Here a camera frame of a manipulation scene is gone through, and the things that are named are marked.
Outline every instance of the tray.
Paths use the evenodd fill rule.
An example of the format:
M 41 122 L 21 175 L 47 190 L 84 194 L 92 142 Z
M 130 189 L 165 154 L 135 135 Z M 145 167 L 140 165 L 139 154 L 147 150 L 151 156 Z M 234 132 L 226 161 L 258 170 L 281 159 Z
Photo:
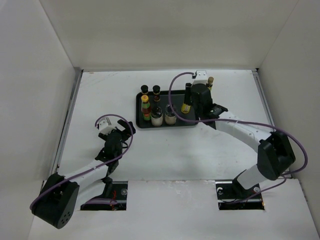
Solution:
M 161 107 L 163 114 L 165 114 L 165 108 L 167 104 L 169 103 L 168 101 L 168 92 L 169 91 L 161 91 L 160 92 L 160 101 L 155 102 L 154 101 L 154 93 L 149 92 L 148 97 L 149 97 L 149 102 L 151 104 L 151 108 L 153 108 L 156 104 Z M 167 127 L 185 127 L 185 126 L 195 126 L 198 123 L 191 123 L 191 122 L 185 122 L 180 119 L 176 119 L 176 123 L 174 125 L 168 125 L 166 124 L 165 121 L 165 116 L 163 116 L 163 123 L 161 126 L 153 126 L 151 121 L 145 121 L 143 118 L 143 114 L 141 112 L 141 96 L 142 93 L 139 92 L 136 95 L 136 105 L 135 105 L 135 123 L 136 125 L 141 128 L 141 129 L 152 129 L 152 128 L 167 128 Z M 178 113 L 179 116 L 181 116 L 184 119 L 188 120 L 198 120 L 199 118 L 196 116 L 195 110 L 193 107 L 190 108 L 190 112 L 187 114 L 184 114 L 181 112 L 181 106 L 184 103 L 185 99 L 185 90 L 172 90 L 171 91 L 171 99 L 172 103 L 176 107 L 176 112 Z

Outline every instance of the bolt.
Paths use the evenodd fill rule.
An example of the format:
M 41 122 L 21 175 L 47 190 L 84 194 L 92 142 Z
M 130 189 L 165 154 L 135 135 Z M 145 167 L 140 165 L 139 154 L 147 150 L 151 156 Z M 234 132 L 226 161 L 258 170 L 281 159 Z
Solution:
M 258 186 L 255 186 L 255 187 L 254 187 L 254 189 L 253 189 L 253 191 L 254 191 L 255 193 L 258 193 L 258 192 L 260 192 L 260 187 L 258 187 Z
M 121 195 L 125 196 L 128 194 L 128 190 L 126 188 L 121 189 Z
M 223 192 L 223 188 L 222 187 L 218 187 L 217 189 L 216 189 L 216 192 L 218 193 L 218 195 L 222 195 L 222 194 L 224 194 L 224 192 Z

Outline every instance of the white table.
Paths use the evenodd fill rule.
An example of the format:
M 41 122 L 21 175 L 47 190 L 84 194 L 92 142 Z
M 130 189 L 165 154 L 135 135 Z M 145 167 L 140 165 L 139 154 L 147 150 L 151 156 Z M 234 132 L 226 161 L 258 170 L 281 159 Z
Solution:
M 180 72 L 84 73 L 59 174 L 88 164 L 104 146 L 94 128 L 98 117 L 118 114 L 135 122 L 140 86 L 147 84 L 151 89 L 157 84 L 168 90 L 172 78 Z M 244 120 L 268 123 L 251 71 L 207 73 L 215 79 L 212 95 L 216 103 Z M 173 89 L 183 89 L 186 82 L 192 82 L 190 77 L 181 77 Z M 257 162 L 257 154 L 237 139 L 202 123 L 196 127 L 136 130 L 132 148 L 111 175 L 114 181 L 129 180 L 127 210 L 76 211 L 60 230 L 35 217 L 29 240 L 319 239 L 295 179 L 262 194 L 264 211 L 219 211 L 212 180 L 233 179 Z M 273 184 L 264 182 L 261 187 Z

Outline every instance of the white wall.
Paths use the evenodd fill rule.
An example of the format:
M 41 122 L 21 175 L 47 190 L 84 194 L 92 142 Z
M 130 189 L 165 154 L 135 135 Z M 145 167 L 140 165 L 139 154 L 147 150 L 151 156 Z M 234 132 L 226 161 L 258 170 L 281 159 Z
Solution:
M 299 0 L 259 69 L 277 126 L 302 141 L 308 167 L 302 181 L 312 217 L 320 231 L 320 1 Z M 298 148 L 293 169 L 303 164 Z
M 0 0 L 0 239 L 28 238 L 75 71 L 38 0 Z
M 40 0 L 71 62 L 92 70 L 261 65 L 298 0 Z

